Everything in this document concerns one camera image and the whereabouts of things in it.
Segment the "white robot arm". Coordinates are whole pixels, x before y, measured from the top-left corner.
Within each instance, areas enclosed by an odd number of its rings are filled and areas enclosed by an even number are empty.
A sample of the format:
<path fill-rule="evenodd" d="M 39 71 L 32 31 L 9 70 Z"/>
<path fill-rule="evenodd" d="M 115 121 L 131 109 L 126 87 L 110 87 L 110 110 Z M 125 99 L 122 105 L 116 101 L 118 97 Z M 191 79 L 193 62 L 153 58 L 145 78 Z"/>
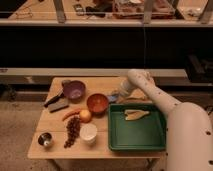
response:
<path fill-rule="evenodd" d="M 213 126 L 199 105 L 181 102 L 150 82 L 150 73 L 130 69 L 119 91 L 140 89 L 166 116 L 166 171 L 213 171 Z"/>

